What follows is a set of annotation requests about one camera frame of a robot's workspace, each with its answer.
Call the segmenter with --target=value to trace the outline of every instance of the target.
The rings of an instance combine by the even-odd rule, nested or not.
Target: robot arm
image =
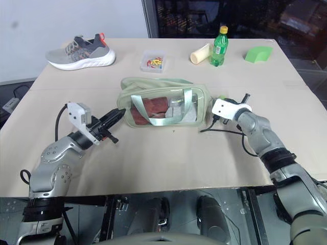
[[[283,206],[292,217],[293,244],[326,244],[326,200],[309,174],[294,161],[295,155],[271,130],[269,120],[251,111],[247,104],[221,99],[216,100],[212,110],[213,114],[238,123],[264,163]]]
[[[74,167],[93,144],[98,145],[107,137],[118,142],[108,129],[123,117],[125,110],[114,109],[97,119],[83,104],[68,103],[67,108],[69,119],[78,131],[50,144],[42,152],[40,165],[31,173],[29,202],[23,212],[17,245],[45,234],[55,244],[64,242],[57,234],[62,229],[64,196]]]

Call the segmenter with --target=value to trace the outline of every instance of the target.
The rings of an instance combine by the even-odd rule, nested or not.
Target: gray sneaker
[[[106,66],[116,60],[116,54],[105,43],[103,33],[96,34],[91,40],[76,36],[66,48],[49,51],[45,57],[50,64],[61,70]]]

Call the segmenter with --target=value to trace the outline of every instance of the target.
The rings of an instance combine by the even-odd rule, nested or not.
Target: clear plastic box
[[[140,69],[145,72],[162,73],[166,62],[164,51],[145,50],[140,64]]]

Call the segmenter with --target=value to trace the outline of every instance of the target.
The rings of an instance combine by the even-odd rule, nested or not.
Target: green bag strap
[[[183,120],[185,115],[188,113],[192,106],[192,89],[185,88],[184,92],[184,104],[183,104],[183,113],[178,116],[173,116],[169,118],[149,118],[147,110],[144,107],[142,97],[140,95],[131,95],[131,99],[137,108],[138,112],[144,117],[148,122],[150,122],[153,126],[166,126],[171,124],[177,124]]]

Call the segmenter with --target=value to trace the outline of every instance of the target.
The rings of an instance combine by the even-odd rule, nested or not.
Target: transparent pouch
[[[131,127],[199,126],[204,121],[211,99],[204,85],[185,80],[141,79],[138,83],[140,78],[127,79],[127,91],[123,90],[117,104],[126,109],[124,119]]]

